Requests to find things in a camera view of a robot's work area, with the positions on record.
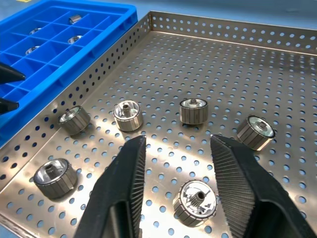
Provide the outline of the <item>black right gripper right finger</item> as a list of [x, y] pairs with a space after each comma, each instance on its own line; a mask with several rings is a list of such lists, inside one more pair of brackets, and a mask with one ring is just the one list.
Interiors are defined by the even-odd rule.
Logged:
[[249, 147], [210, 138], [217, 190], [233, 238], [317, 238], [288, 192]]

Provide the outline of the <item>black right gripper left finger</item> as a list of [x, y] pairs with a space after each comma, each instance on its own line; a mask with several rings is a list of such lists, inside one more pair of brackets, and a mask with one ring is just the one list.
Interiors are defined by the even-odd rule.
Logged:
[[139, 238], [146, 137], [125, 142], [96, 181], [74, 238]]

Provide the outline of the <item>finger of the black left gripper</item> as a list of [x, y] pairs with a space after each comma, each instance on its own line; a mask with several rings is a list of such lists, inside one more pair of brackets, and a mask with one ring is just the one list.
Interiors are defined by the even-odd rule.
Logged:
[[0, 115], [6, 114], [8, 112], [14, 111], [19, 108], [18, 102], [13, 102], [0, 98]]
[[26, 76], [13, 67], [0, 62], [0, 83], [24, 81]]

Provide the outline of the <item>blue compartment bin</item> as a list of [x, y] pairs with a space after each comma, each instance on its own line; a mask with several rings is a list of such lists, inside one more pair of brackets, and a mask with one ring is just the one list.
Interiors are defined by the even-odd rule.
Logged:
[[[69, 17], [81, 15], [73, 25]], [[133, 5], [89, 0], [41, 0], [0, 21], [0, 62], [26, 76], [0, 84], [0, 98], [19, 108], [0, 115], [0, 146], [63, 91], [138, 20]], [[42, 29], [33, 35], [30, 31]], [[74, 44], [73, 36], [82, 38]], [[32, 53], [25, 52], [40, 46]]]

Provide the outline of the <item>perforated metal tray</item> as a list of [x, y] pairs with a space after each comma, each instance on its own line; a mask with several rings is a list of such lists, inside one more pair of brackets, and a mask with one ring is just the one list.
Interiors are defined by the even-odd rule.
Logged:
[[[184, 99], [208, 103], [208, 119], [180, 121]], [[118, 129], [113, 109], [139, 104], [143, 124]], [[82, 106], [91, 120], [69, 135], [58, 119]], [[175, 217], [188, 179], [216, 189], [209, 138], [234, 137], [248, 115], [266, 119], [274, 140], [256, 159], [287, 190], [317, 232], [317, 31], [149, 12], [0, 149], [0, 227], [23, 238], [71, 238], [95, 181], [125, 141], [147, 137], [142, 238], [224, 238], [221, 206], [198, 228]], [[45, 197], [36, 170], [64, 158], [77, 184]]]

